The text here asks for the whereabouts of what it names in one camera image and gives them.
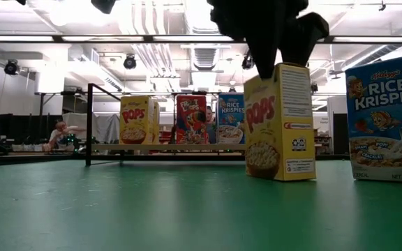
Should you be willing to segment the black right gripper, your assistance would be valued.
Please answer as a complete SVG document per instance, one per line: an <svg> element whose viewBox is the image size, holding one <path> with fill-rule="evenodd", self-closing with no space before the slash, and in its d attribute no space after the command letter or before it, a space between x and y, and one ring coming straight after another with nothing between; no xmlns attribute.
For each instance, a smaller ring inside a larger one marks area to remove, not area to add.
<svg viewBox="0 0 402 251"><path fill-rule="evenodd" d="M272 78L280 34L283 63L306 65L319 39L329 35L328 22L317 13L296 18L308 0L207 0L210 19L229 37L246 37L261 79ZM257 28L268 33L250 34Z"/></svg>

